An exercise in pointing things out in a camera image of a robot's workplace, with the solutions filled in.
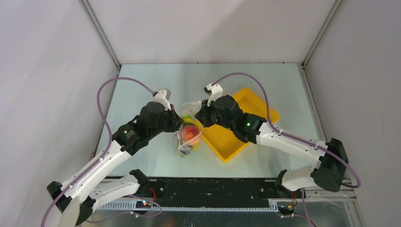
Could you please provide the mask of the pink orange peach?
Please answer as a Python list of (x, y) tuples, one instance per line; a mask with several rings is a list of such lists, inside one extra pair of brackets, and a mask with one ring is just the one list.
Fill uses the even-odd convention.
[(182, 139), (184, 144), (188, 146), (195, 146), (200, 142), (200, 130), (198, 127), (188, 125), (183, 128)]

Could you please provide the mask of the clear zip top bag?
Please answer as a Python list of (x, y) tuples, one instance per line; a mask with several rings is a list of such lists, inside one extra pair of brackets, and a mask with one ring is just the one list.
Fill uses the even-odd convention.
[(178, 154), (182, 157), (195, 152), (200, 144), (203, 126), (195, 118), (200, 109), (201, 101), (198, 101), (187, 102), (178, 111), (183, 123), (175, 134), (178, 142)]

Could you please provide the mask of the yellow banana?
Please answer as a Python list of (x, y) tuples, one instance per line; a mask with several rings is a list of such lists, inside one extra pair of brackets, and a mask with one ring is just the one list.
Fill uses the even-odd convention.
[(192, 126), (195, 126), (195, 127), (197, 126), (195, 121), (189, 115), (183, 116), (182, 119), (183, 119), (183, 126), (184, 127), (186, 127), (188, 125), (192, 125)]

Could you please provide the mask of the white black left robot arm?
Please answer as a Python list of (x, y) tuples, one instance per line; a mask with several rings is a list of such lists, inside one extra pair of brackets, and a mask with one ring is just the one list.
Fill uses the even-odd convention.
[(51, 182), (46, 189), (53, 198), (52, 205), (62, 213), (61, 224), (76, 227), (106, 203), (123, 196), (146, 196), (150, 180), (139, 169), (107, 184), (101, 181), (154, 137), (163, 132), (176, 132), (182, 124), (173, 105), (166, 108), (159, 102), (149, 102), (139, 115), (120, 126), (105, 149), (69, 180)]

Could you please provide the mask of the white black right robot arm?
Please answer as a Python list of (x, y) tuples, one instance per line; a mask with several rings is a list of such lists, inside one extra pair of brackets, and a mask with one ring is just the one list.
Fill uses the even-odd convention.
[(203, 100), (195, 118), (203, 127), (219, 125), (232, 131), (242, 142), (272, 147), (306, 160), (307, 166), (280, 172), (275, 184), (279, 197), (286, 198), (294, 191), (312, 186), (330, 192), (338, 192), (341, 188), (349, 160), (343, 143), (338, 139), (326, 142), (291, 135), (261, 116), (243, 112), (229, 95), (211, 104)]

